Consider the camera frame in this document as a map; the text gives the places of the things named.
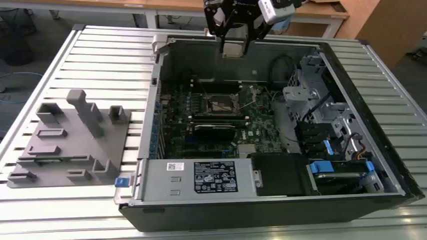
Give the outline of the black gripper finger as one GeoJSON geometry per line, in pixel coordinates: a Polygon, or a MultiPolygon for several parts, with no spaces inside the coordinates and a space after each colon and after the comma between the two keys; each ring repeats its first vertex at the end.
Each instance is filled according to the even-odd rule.
{"type": "Polygon", "coordinates": [[[256,28],[256,25],[253,23],[248,24],[248,34],[246,34],[246,40],[245,40],[245,54],[248,54],[252,42],[257,40],[264,40],[272,31],[274,25],[262,23],[258,28],[256,28]]]}
{"type": "Polygon", "coordinates": [[[234,4],[231,0],[205,0],[205,17],[209,32],[221,38],[219,52],[225,52],[226,35],[234,23],[234,4]]]}

